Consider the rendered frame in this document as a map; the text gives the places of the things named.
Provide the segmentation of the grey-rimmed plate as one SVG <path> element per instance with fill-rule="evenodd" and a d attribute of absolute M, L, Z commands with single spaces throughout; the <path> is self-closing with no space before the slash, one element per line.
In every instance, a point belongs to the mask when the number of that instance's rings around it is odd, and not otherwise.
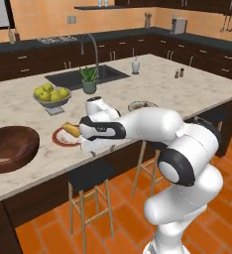
<path fill-rule="evenodd" d="M 128 110 L 132 112 L 143 107 L 157 107 L 157 104 L 149 101 L 133 101 L 128 105 Z"/>

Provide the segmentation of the dark curved tap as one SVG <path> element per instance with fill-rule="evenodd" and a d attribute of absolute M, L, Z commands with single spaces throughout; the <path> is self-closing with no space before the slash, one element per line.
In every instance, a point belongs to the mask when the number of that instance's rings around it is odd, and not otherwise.
<path fill-rule="evenodd" d="M 95 42 L 95 39 L 94 37 L 91 35 L 91 34 L 84 34 L 84 35 L 81 35 L 79 40 L 80 40 L 80 53 L 82 56 L 84 56 L 84 45 L 83 45 L 83 41 L 84 39 L 88 37 L 92 43 L 93 43 L 93 47 L 94 47 L 94 51 L 95 51 L 95 64 L 96 64 L 96 71 L 97 71 L 97 74 L 99 75 L 99 60 L 98 60 L 98 49 L 97 49 L 97 44 Z"/>

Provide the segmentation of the green plant in pot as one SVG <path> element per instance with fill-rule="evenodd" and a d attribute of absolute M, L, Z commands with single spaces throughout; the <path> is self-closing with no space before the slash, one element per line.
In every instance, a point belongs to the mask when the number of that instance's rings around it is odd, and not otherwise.
<path fill-rule="evenodd" d="M 93 94 L 96 91 L 98 74 L 96 67 L 85 67 L 79 69 L 81 74 L 82 89 L 86 94 Z"/>

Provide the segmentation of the dark wood kitchen island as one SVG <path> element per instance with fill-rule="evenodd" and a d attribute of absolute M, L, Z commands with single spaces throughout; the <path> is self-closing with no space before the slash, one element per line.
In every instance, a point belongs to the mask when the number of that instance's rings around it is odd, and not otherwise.
<path fill-rule="evenodd" d="M 153 55 L 140 57 L 137 75 L 100 84 L 96 94 L 121 113 L 136 100 L 148 100 L 177 111 L 184 119 L 224 104 L 232 113 L 232 80 L 186 66 L 176 78 L 174 63 Z M 40 135 L 37 156 L 24 168 L 0 174 L 0 253 L 17 254 L 15 228 L 67 199 L 66 173 L 92 160 L 78 148 L 62 148 L 52 140 L 65 121 L 78 123 L 85 114 L 88 95 L 78 89 L 64 106 L 64 113 L 51 116 L 33 97 L 36 86 L 46 81 L 34 75 L 0 82 L 0 127 L 25 125 Z M 232 130 L 232 116 L 223 125 Z"/>

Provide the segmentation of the brown wooden bowl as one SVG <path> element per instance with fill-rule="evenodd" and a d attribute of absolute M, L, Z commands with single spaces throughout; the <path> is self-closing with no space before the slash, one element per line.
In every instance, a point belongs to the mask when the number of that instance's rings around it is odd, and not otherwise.
<path fill-rule="evenodd" d="M 0 128 L 0 174 L 14 172 L 29 164 L 37 155 L 40 137 L 27 126 Z"/>

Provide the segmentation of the steel hob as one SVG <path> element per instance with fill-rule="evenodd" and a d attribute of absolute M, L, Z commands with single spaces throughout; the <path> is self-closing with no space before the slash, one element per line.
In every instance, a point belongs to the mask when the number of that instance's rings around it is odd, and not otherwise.
<path fill-rule="evenodd" d="M 37 41 L 45 45 L 56 45 L 76 42 L 77 38 L 75 36 L 58 36 L 49 38 L 38 38 Z"/>

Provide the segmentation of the grey pot with tools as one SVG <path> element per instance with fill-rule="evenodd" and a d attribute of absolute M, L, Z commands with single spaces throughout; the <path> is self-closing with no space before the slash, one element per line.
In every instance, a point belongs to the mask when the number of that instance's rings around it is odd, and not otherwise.
<path fill-rule="evenodd" d="M 145 13 L 145 29 L 149 29 L 151 27 L 151 18 L 152 14 L 150 12 Z"/>

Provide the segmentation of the red-rimmed white plate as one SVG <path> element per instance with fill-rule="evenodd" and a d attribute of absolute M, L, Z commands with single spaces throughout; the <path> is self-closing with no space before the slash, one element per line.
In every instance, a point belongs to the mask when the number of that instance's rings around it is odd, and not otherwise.
<path fill-rule="evenodd" d="M 62 147 L 75 147 L 79 145 L 79 139 L 73 137 L 62 128 L 58 128 L 52 135 L 53 142 Z"/>

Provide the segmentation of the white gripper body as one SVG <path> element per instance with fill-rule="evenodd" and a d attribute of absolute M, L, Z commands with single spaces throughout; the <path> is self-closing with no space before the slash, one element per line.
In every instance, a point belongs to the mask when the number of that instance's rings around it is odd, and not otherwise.
<path fill-rule="evenodd" d="M 102 150 L 110 149 L 113 146 L 122 145 L 125 143 L 131 142 L 131 139 L 122 139 L 122 140 L 110 140 L 110 139 L 95 139 L 89 141 L 84 137 L 80 137 L 80 147 L 84 152 L 99 152 Z"/>

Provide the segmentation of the dark sink basin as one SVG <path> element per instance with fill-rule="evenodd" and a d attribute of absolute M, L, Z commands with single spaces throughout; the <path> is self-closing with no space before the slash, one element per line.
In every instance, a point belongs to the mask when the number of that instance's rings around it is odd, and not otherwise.
<path fill-rule="evenodd" d="M 128 74 L 106 64 L 46 75 L 46 79 L 54 86 L 65 87 L 69 90 L 82 88 L 83 81 L 101 84 L 126 77 Z"/>

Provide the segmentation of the dark wood wall cupboards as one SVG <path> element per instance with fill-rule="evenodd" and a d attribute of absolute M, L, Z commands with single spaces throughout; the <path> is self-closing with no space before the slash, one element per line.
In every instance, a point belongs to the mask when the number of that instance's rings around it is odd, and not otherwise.
<path fill-rule="evenodd" d="M 232 15 L 232 0 L 114 0 L 127 8 L 161 7 Z"/>

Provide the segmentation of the golden brown bun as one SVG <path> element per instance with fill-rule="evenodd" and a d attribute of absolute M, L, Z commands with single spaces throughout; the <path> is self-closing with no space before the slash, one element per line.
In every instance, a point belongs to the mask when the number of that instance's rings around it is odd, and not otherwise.
<path fill-rule="evenodd" d="M 75 138 L 78 138 L 80 136 L 79 127 L 76 125 L 72 125 L 69 122 L 65 122 L 62 125 L 62 129 Z"/>

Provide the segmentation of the dark wall shelf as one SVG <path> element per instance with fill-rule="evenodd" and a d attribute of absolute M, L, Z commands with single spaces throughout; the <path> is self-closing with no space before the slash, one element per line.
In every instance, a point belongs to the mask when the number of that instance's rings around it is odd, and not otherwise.
<path fill-rule="evenodd" d="M 74 9 L 76 10 L 81 10 L 81 11 L 91 11 L 91 10 L 110 10 L 110 9 L 124 9 L 127 8 L 125 6 L 115 6 L 115 5 L 111 5 L 111 6 L 78 6 L 78 7 L 74 7 Z"/>

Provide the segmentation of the dark wood base cupboards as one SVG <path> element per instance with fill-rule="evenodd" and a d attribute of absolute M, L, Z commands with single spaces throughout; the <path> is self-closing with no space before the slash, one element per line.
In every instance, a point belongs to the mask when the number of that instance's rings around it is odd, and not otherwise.
<path fill-rule="evenodd" d="M 232 43 L 192 34 L 172 35 L 160 28 L 131 29 L 92 35 L 100 63 L 152 54 L 232 78 Z M 92 41 L 45 45 L 37 40 L 0 43 L 0 81 L 95 64 Z"/>

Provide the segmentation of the hanging kitchen tools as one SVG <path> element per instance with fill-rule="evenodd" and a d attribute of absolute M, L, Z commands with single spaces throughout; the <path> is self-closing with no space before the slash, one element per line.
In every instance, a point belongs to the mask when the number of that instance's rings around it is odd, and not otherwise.
<path fill-rule="evenodd" d="M 232 33 L 232 15 L 226 15 L 224 18 L 223 25 L 220 29 L 221 33 L 228 32 Z"/>

